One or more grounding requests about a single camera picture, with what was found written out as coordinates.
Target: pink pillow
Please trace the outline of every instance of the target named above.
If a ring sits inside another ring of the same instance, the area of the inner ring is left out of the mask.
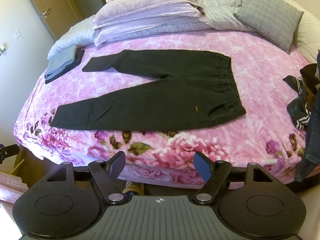
[[[197,7],[202,7],[197,0],[107,0],[106,2],[106,5],[95,15],[92,29],[102,28],[123,17],[129,17],[167,4],[187,2],[193,5],[195,10],[197,10]],[[176,15],[177,13],[179,11],[173,11],[169,15]]]

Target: wooden door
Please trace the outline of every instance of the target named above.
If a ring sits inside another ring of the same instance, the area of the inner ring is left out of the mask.
[[[83,20],[75,0],[31,0],[56,39]]]

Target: gray plaid pillow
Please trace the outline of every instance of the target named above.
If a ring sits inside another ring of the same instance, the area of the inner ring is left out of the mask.
[[[235,17],[290,54],[293,34],[303,14],[283,0],[246,0]]]

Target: bed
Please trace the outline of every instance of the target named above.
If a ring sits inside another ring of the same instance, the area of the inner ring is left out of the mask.
[[[124,151],[126,167],[120,179],[200,188],[204,182],[193,166],[194,152],[200,151],[213,161],[225,160],[233,166],[257,162],[283,183],[293,181],[295,167],[304,153],[305,132],[292,124],[286,106],[297,94],[282,79],[300,76],[299,70],[308,64],[294,46],[288,55],[257,33],[209,29],[98,47],[91,44],[84,49],[81,64],[59,79],[45,84],[44,73],[39,77],[14,126],[16,139],[38,158],[84,166]],[[247,114],[217,127],[190,131],[76,131],[50,127],[59,105],[151,82],[122,73],[81,71],[91,57],[123,49],[207,50],[231,57]],[[319,172],[318,167],[311,175]]]

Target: door handle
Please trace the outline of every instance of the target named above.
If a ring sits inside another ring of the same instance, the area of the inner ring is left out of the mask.
[[[49,8],[49,9],[46,10],[44,13],[42,13],[42,14],[41,14],[41,17],[42,17],[42,18],[47,18],[48,15],[50,14],[50,12],[51,12],[51,8]]]

